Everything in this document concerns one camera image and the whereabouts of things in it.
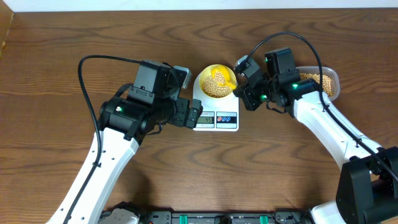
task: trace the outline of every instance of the wooden table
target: wooden table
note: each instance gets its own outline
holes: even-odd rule
[[[88,54],[148,58],[188,67],[232,67],[265,36],[304,35],[339,75],[334,104],[383,146],[398,145],[398,10],[251,10],[17,13],[0,60],[0,223],[43,223],[58,208],[86,157],[93,124],[77,65]],[[255,55],[292,48],[297,66],[315,65],[308,47],[278,37]],[[96,111],[137,65],[91,59],[83,76]],[[189,89],[182,96],[192,96]],[[174,210],[263,211],[333,200],[340,170],[289,115],[248,112],[236,133],[166,126],[148,136],[123,170],[106,207],[132,201]]]

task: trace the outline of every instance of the plastic container of cereal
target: plastic container of cereal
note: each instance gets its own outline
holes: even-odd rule
[[[318,66],[304,66],[297,67],[300,71],[300,76],[302,74],[312,74],[317,75],[319,77],[319,67]],[[331,79],[331,95],[329,95],[329,99],[331,101],[335,100],[337,96],[340,94],[340,83],[338,81],[337,73],[328,67],[322,67],[322,73]]]

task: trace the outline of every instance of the clear plastic container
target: clear plastic container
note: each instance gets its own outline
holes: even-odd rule
[[[300,73],[307,73],[307,74],[316,74],[319,75],[319,67],[318,66],[304,66],[304,67],[297,67]],[[335,100],[337,96],[340,94],[340,83],[338,81],[337,73],[328,67],[322,67],[322,73],[329,78],[331,78],[331,93],[332,96],[329,97],[331,101]]]

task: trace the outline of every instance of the scale control panel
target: scale control panel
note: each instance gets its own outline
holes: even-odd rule
[[[203,111],[196,128],[236,129],[238,127],[237,112]]]

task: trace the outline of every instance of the white kitchen scale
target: white kitchen scale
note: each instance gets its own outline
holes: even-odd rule
[[[203,112],[198,118],[198,124],[195,131],[237,131],[239,129],[239,98],[233,93],[222,98],[213,98],[206,95],[200,86],[200,77],[202,73],[207,73],[213,67],[210,65],[205,68],[195,79],[193,84],[193,98],[201,100]],[[236,83],[235,74],[227,68],[231,75],[231,81]]]

